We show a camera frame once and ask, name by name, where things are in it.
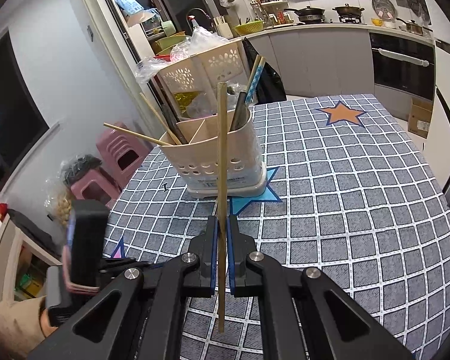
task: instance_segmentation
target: window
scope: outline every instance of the window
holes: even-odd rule
[[[0,39],[0,190],[47,130],[20,73],[7,33]]]

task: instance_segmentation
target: checkered tablecloth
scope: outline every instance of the checkered tablecloth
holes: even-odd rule
[[[327,125],[319,108],[342,101],[367,111],[365,127]],[[252,202],[240,231],[286,266],[318,266],[417,359],[450,331],[450,210],[430,167],[373,95],[259,105],[253,120],[270,186],[281,202]],[[126,255],[166,261],[205,229],[215,199],[198,200],[159,148],[123,190],[109,218],[104,253],[123,237]],[[262,359],[256,299],[189,299],[181,359]]]

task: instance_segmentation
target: screw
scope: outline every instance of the screw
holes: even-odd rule
[[[307,268],[307,270],[305,271],[305,273],[307,274],[307,276],[308,276],[310,279],[316,279],[316,278],[319,278],[320,275],[322,274],[322,273],[320,272],[320,269],[315,268],[315,267]]]
[[[253,251],[248,256],[252,261],[262,261],[265,257],[261,251]]]
[[[128,280],[133,280],[133,279],[136,279],[136,278],[138,278],[138,275],[140,274],[140,271],[137,269],[137,268],[128,268],[126,271],[125,271],[125,277],[128,279]]]
[[[182,261],[184,263],[192,263],[197,259],[197,256],[194,253],[184,253],[182,255]]]

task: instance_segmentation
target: pink stool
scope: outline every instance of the pink stool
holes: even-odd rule
[[[114,125],[127,128],[121,122]],[[100,136],[97,149],[118,185],[125,188],[135,171],[142,166],[145,157],[152,151],[152,146],[149,143],[145,145],[132,135],[108,129]]]
[[[120,196],[114,180],[102,168],[91,169],[72,185],[72,192],[77,199],[93,199],[112,208]]]

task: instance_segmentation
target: cardboard box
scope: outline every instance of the cardboard box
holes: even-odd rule
[[[408,131],[426,138],[432,120],[433,102],[412,98],[412,107],[408,115]]]

